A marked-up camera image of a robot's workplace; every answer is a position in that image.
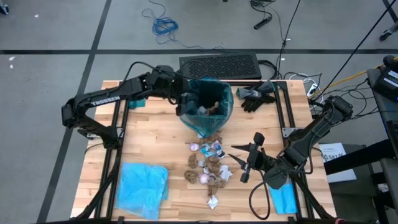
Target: metal bracket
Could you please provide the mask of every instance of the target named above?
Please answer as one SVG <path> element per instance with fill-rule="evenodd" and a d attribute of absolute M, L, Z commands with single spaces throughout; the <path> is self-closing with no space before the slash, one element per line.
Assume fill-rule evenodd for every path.
<path fill-rule="evenodd" d="M 294 131 L 301 130 L 303 128 L 282 128 L 282 134 L 284 138 L 289 137 Z"/>

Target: wooden table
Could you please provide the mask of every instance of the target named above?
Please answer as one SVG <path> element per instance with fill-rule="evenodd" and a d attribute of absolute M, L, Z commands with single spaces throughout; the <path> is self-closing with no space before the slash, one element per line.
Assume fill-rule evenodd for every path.
<path fill-rule="evenodd" d="M 114 87 L 118 83 L 119 81 L 104 81 L 102 89 Z M 287 80 L 287 84 L 296 127 L 306 127 L 312 121 L 312 117 L 304 85 L 300 80 Z M 247 113 L 241 108 L 242 102 L 234 94 L 233 113 L 229 121 L 222 127 L 224 152 L 246 160 L 248 152 L 233 149 L 231 145 L 252 142 L 254 133 L 260 132 L 266 139 L 263 147 L 267 154 L 276 156 L 282 150 L 283 144 L 275 103 L 262 105 L 255 113 Z M 121 103 L 118 126 L 121 124 L 123 108 L 124 102 Z M 284 100 L 282 100 L 282 109 L 285 121 L 289 125 Z M 113 110 L 114 103 L 97 107 L 95 120 L 107 126 L 111 125 Z M 184 172 L 190 169 L 187 166 L 187 159 L 193 153 L 189 150 L 188 145 L 197 140 L 195 132 L 180 121 L 175 115 L 175 106 L 170 105 L 167 100 L 149 98 L 145 107 L 129 110 L 122 164 L 123 162 L 141 162 L 162 165 L 169 170 L 169 199 L 162 202 L 159 221 L 258 221 L 251 213 L 248 202 L 250 191 L 261 181 L 258 172 L 251 172 L 248 183 L 240 182 L 242 170 L 239 168 L 239 164 L 226 155 L 221 163 L 229 165 L 233 176 L 229 179 L 225 189 L 219 189 L 217 192 L 216 197 L 220 202 L 214 210 L 211 210 L 206 204 L 209 200 L 206 195 L 207 187 L 199 182 L 190 184 L 184 179 Z M 98 143 L 101 143 L 101 139 L 89 141 L 88 147 Z M 203 157 L 199 152 L 197 154 L 198 158 Z M 97 192 L 104 155 L 105 150 L 102 146 L 93 147 L 86 153 L 71 217 L 82 212 Z M 335 208 L 320 152 L 313 150 L 312 157 L 314 171 L 313 174 L 307 176 L 308 186 L 326 211 L 335 216 Z M 108 193 L 109 189 L 104 196 L 102 216 L 106 211 Z M 303 216 L 305 216 L 307 212 L 303 195 L 300 190 L 298 193 Z M 264 216 L 267 211 L 267 203 L 263 188 L 255 192 L 252 203 L 257 213 Z M 118 216 L 125 216 L 126 220 L 142 220 L 140 217 L 114 208 L 113 219 L 117 219 Z M 294 216 L 294 214 L 276 214 L 271 202 L 271 215 L 268 221 L 286 221 L 288 216 Z"/>

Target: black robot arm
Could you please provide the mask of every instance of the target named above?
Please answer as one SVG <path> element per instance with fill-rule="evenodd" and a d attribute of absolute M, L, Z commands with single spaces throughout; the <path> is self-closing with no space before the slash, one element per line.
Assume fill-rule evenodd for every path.
<path fill-rule="evenodd" d="M 85 137 L 95 134 L 102 138 L 105 148 L 117 149 L 120 140 L 115 127 L 104 126 L 86 115 L 89 108 L 119 100 L 142 100 L 149 96 L 167 98 L 176 107 L 176 115 L 196 113 L 197 95 L 190 92 L 188 80 L 166 65 L 159 65 L 152 73 L 124 80 L 114 88 L 77 95 L 62 106 L 62 124 L 79 128 Z"/>
<path fill-rule="evenodd" d="M 264 142 L 264 136 L 261 133 L 254 135 L 254 144 L 232 146 L 249 152 L 246 162 L 230 154 L 244 170 L 241 182 L 248 181 L 251 169 L 263 170 L 265 172 L 264 182 L 273 189 L 281 188 L 286 183 L 287 177 L 290 176 L 302 189 L 320 218 L 333 220 L 334 218 L 318 203 L 298 174 L 303 172 L 302 168 L 310 157 L 313 145 L 324 137 L 334 125 L 350 119 L 352 114 L 352 105 L 339 96 L 329 96 L 323 105 L 323 113 L 304 129 L 292 132 L 286 139 L 286 146 L 276 158 L 267 156 L 264 148 L 261 148 L 261 151 L 257 150 Z"/>

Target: concrete floor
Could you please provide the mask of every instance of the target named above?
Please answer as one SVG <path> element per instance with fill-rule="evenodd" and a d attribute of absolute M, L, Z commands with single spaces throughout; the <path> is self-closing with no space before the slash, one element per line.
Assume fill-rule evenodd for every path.
<path fill-rule="evenodd" d="M 0 15 L 0 93 L 3 96 L 0 99 L 0 142 L 3 148 L 0 157 L 0 223 L 37 221 L 65 134 L 60 108 L 76 94 L 83 71 L 90 68 L 90 64 L 86 66 L 88 58 L 95 56 L 85 91 L 98 90 L 103 80 L 122 79 L 128 66 L 136 60 L 178 68 L 178 58 L 187 56 L 149 51 L 94 55 L 97 46 L 93 41 L 106 2 L 111 4 L 103 32 L 99 33 L 99 50 L 184 49 L 176 43 L 158 45 L 155 42 L 150 29 L 152 21 L 143 18 L 141 11 L 151 7 L 159 15 L 162 10 L 147 1 L 8 0 L 11 13 Z M 252 27 L 262 19 L 262 14 L 253 11 L 248 1 L 157 2 L 163 3 L 167 16 L 178 22 L 177 38 L 187 45 L 202 45 L 207 49 L 217 45 L 227 49 L 268 49 L 262 50 L 265 53 L 281 46 L 277 16 L 272 12 L 273 20 L 254 30 Z M 271 5 L 280 15 L 284 33 L 296 2 L 277 0 Z M 320 86 L 325 87 L 348 58 L 350 50 L 385 9 L 381 0 L 303 0 L 290 28 L 288 38 L 291 41 L 286 46 L 286 49 L 302 50 L 302 54 L 284 54 L 280 72 L 322 72 Z M 398 4 L 393 9 L 398 12 Z M 391 25 L 393 20 L 386 14 L 360 48 L 370 51 L 355 55 L 337 80 L 382 63 L 385 53 L 375 49 L 395 49 L 393 53 L 398 54 L 398 34 L 384 42 L 378 41 L 380 34 Z M 306 49 L 325 51 L 308 54 L 311 51 Z M 76 51 L 49 51 L 36 55 L 34 51 L 13 50 Z M 275 62 L 277 56 L 258 54 L 257 58 Z M 139 75 L 147 71 L 146 67 L 137 66 L 132 73 Z M 266 67 L 261 67 L 261 72 L 263 78 L 271 76 Z M 344 82 L 338 88 L 364 79 L 365 76 Z M 355 111 L 364 106 L 360 100 L 346 99 L 354 105 Z M 375 106 L 374 100 L 368 100 L 367 111 Z M 333 128 L 322 141 L 372 144 L 385 138 L 380 116 L 373 114 Z M 76 132 L 72 134 L 47 221 L 66 220 L 70 216 L 86 142 Z"/>

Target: coiled blue wire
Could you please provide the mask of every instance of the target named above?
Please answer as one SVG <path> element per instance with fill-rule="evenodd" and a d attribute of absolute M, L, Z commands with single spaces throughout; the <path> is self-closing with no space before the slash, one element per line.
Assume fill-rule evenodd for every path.
<path fill-rule="evenodd" d="M 177 22 L 175 22 L 170 17 L 164 17 L 164 15 L 166 14 L 166 7 L 164 7 L 164 5 L 162 5 L 161 3 L 153 2 L 151 0 L 148 0 L 148 1 L 150 3 L 152 3 L 152 4 L 156 4 L 156 5 L 162 6 L 162 8 L 163 8 L 163 13 L 159 17 L 156 17 L 154 15 L 153 10 L 150 9 L 150 8 L 146 8 L 146 9 L 141 11 L 141 14 L 142 14 L 143 17 L 150 18 L 150 19 L 154 20 L 154 24 L 152 25 L 152 33 L 155 34 L 156 42 L 158 44 L 166 44 L 167 42 L 171 41 L 171 42 L 177 42 L 180 45 L 182 45 L 182 46 L 184 46 L 184 47 L 186 47 L 188 49 L 199 48 L 199 49 L 204 50 L 205 52 L 208 52 L 208 51 L 211 51 L 211 50 L 224 50 L 224 51 L 227 51 L 227 52 L 237 52 L 237 51 L 226 50 L 222 46 L 217 46 L 217 47 L 213 47 L 210 50 L 206 50 L 204 47 L 199 46 L 199 45 L 188 46 L 188 45 L 185 45 L 185 44 L 181 43 L 181 41 L 179 41 L 179 40 L 177 40 L 175 38 L 175 34 L 174 34 L 174 32 L 178 29 Z M 150 15 L 149 16 L 144 15 L 145 11 L 149 11 Z M 163 41 L 163 42 L 161 42 L 161 41 L 159 41 L 159 37 L 161 37 L 161 36 L 167 36 L 168 39 Z"/>

